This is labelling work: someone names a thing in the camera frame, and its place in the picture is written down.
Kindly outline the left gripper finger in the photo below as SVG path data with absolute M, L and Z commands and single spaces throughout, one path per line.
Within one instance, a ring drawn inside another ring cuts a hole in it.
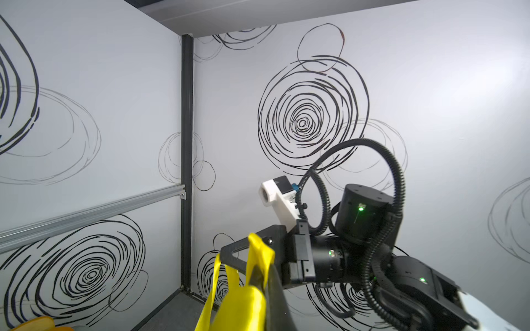
M 266 331 L 296 331 L 287 300 L 284 296 L 281 278 L 274 265 L 269 268 L 268 279 L 264 285 L 265 272 L 254 266 L 250 277 L 250 285 L 256 287 L 265 297 Z

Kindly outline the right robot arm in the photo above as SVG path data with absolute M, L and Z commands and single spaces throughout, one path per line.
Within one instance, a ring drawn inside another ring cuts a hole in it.
M 332 205 L 318 173 L 328 158 L 358 146 L 376 151 L 389 167 L 394 193 L 358 184 Z M 395 156 L 371 139 L 332 147 L 298 185 L 279 177 L 262 184 L 264 205 L 279 223 L 221 249 L 215 269 L 229 291 L 215 318 L 204 311 L 200 330 L 295 330 L 284 291 L 313 285 L 318 301 L 338 319 L 352 319 L 349 291 L 396 330 L 512 330 L 484 303 L 448 277 L 407 255 L 396 255 L 405 180 Z

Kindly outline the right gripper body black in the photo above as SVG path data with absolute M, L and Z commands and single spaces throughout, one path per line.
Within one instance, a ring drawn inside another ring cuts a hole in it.
M 257 235 L 275 251 L 275 267 L 284 289 L 348 282 L 347 241 L 335 235 L 312 235 L 306 222 L 292 230 L 270 226 Z

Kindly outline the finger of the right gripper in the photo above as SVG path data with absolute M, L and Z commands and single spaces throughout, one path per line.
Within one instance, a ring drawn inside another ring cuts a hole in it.
M 220 261 L 223 264 L 236 269 L 242 274 L 247 274 L 247 262 L 237 257 L 237 254 L 249 248 L 250 243 L 247 238 L 243 238 L 239 241 L 235 241 L 229 245 L 226 245 L 220 250 Z

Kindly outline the yellow ribbon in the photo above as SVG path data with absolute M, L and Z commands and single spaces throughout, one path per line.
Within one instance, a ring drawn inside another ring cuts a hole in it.
M 240 285 L 239 272 L 215 258 L 211 292 L 204 304 L 196 330 L 264 330 L 266 324 L 266 295 L 269 272 L 275 252 L 255 233 L 248 236 L 249 254 L 246 271 L 250 275 L 246 285 Z M 229 291 L 222 300 L 215 318 L 211 318 L 218 287 L 219 271 L 225 268 Z

